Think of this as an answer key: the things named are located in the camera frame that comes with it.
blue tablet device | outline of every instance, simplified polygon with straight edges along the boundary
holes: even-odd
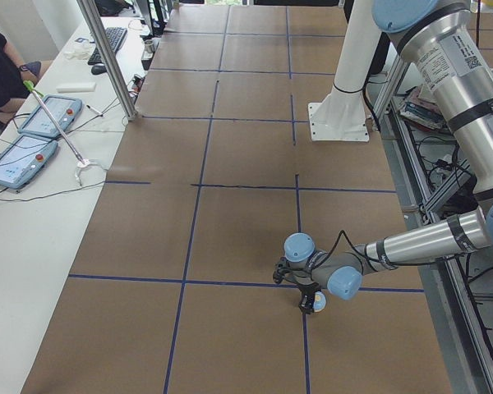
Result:
[[[57,150],[58,142],[35,135],[20,135],[0,154],[0,186],[21,189]]]
[[[69,129],[69,126],[82,109],[82,100],[78,98],[47,94],[42,100],[64,131]],[[60,135],[55,125],[40,106],[35,108],[30,116],[25,119],[18,132],[20,134],[38,135],[46,138],[57,138]]]

white table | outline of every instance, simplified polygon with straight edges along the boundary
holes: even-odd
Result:
[[[131,18],[104,18],[105,26],[127,27],[130,21]],[[139,23],[134,21],[131,27],[135,26]],[[103,110],[116,98],[108,74],[93,76],[86,60],[68,60],[64,56],[73,49],[78,37],[91,38],[85,23],[70,38],[36,89],[44,94],[57,94],[56,87],[62,83],[96,82],[94,92],[62,95],[77,97]],[[144,75],[142,50],[139,31],[128,29],[126,42],[117,53],[125,81],[129,82],[136,73]],[[19,113],[30,112],[35,106],[35,99],[29,97]],[[93,116],[84,108],[72,127]],[[109,167],[126,124],[119,105],[103,118],[73,131],[70,137],[85,158],[98,159]],[[13,125],[2,133],[7,141],[16,137]],[[0,141],[0,152],[6,147]],[[76,163],[65,141],[60,140],[55,157],[24,190],[18,194],[6,191],[0,198],[29,199],[76,189]],[[105,172],[90,167],[82,172],[81,179],[85,186],[93,185],[105,179]],[[0,394],[17,393],[22,388],[100,191],[98,186],[29,203],[0,201]]]

computer keyboard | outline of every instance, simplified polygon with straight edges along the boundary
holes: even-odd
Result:
[[[108,36],[109,45],[112,47],[114,53],[117,53],[117,51],[121,48],[122,43],[124,43],[124,39],[126,38],[126,34],[127,29],[124,27],[106,28],[106,35]],[[88,59],[88,64],[92,66],[97,63],[102,63],[102,59],[100,58],[99,49],[95,48]]]

robotic arm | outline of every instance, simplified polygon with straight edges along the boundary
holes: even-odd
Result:
[[[372,15],[400,57],[416,64],[435,97],[477,176],[473,193],[479,206],[339,255],[317,250],[307,234],[291,235],[276,263],[274,281],[295,282],[302,292],[300,309],[307,314],[325,306],[321,289],[349,300],[368,273],[493,245],[493,74],[468,34],[467,5],[457,0],[375,0]]]

white eraser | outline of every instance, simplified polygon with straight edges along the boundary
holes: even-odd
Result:
[[[93,92],[97,86],[96,82],[70,82],[66,84],[60,84],[57,86],[57,92],[59,93],[73,93],[73,92]]]

